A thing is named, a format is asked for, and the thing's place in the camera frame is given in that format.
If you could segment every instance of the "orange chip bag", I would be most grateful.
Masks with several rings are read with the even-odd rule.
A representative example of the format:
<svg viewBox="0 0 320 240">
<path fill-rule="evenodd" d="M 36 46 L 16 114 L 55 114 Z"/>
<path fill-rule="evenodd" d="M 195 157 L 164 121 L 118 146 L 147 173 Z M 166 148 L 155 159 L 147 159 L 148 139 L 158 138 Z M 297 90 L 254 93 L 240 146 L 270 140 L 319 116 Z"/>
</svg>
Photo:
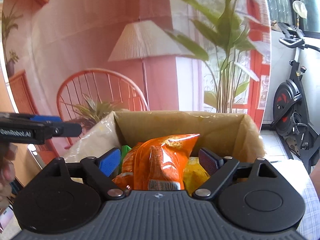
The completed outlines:
<svg viewBox="0 0 320 240">
<path fill-rule="evenodd" d="M 183 170 L 199 134 L 151 139 L 136 152 L 133 174 L 135 190 L 181 190 Z"/>
<path fill-rule="evenodd" d="M 141 145 L 142 143 L 138 143 L 127 153 L 122 162 L 121 174 L 119 174 L 112 180 L 122 189 L 126 189 L 127 186 L 133 188 L 134 161 L 136 158 L 137 150 Z"/>
</svg>

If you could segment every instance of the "white wall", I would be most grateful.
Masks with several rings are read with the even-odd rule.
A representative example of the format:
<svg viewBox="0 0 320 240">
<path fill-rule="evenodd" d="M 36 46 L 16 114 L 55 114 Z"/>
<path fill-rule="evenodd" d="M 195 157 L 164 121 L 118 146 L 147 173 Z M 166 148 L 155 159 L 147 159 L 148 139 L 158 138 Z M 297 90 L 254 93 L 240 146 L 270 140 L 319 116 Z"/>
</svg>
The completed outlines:
<svg viewBox="0 0 320 240">
<path fill-rule="evenodd" d="M 307 44 L 320 48 L 320 40 L 305 38 Z M 300 65 L 307 68 L 302 84 L 306 95 L 310 122 L 320 133 L 320 53 L 313 49 L 302 50 L 299 57 Z"/>
<path fill-rule="evenodd" d="M 289 78 L 291 66 L 289 61 L 294 58 L 295 49 L 289 49 L 279 42 L 283 33 L 271 31 L 271 74 L 266 109 L 263 121 L 273 120 L 272 105 L 278 86 Z"/>
</svg>

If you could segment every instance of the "cardboard box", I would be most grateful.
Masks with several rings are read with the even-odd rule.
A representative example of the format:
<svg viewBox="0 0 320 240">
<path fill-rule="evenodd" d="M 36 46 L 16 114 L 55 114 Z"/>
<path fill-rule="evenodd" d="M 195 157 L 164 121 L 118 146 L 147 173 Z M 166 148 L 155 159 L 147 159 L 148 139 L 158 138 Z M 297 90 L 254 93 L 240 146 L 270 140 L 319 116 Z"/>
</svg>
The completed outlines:
<svg viewBox="0 0 320 240">
<path fill-rule="evenodd" d="M 66 162 L 79 162 L 88 156 L 100 157 L 113 147 L 133 147 L 152 138 L 189 133 L 200 134 L 192 156 L 197 156 L 201 147 L 241 162 L 254 162 L 265 155 L 258 129 L 246 114 L 127 111 L 110 113 L 76 142 L 64 158 Z"/>
</svg>

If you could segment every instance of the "yellow snack bag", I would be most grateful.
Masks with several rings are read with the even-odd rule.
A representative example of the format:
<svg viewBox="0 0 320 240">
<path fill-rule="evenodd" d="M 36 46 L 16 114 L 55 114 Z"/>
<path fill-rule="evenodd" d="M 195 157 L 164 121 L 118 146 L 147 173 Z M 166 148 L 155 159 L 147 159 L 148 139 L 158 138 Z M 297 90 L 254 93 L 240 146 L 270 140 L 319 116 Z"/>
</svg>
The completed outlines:
<svg viewBox="0 0 320 240">
<path fill-rule="evenodd" d="M 183 171 L 183 183 L 188 194 L 191 196 L 209 178 L 209 174 L 200 165 L 199 158 L 190 157 Z"/>
</svg>

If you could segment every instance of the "lampshade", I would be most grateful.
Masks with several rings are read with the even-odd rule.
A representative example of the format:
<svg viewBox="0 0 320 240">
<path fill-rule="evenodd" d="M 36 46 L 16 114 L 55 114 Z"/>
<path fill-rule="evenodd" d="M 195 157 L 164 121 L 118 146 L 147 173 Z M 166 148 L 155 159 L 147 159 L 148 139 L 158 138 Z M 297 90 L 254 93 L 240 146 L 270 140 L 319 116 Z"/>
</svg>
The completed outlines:
<svg viewBox="0 0 320 240">
<path fill-rule="evenodd" d="M 153 21 L 129 23 L 118 39 L 109 61 L 164 55 L 193 55 L 173 41 Z"/>
</svg>

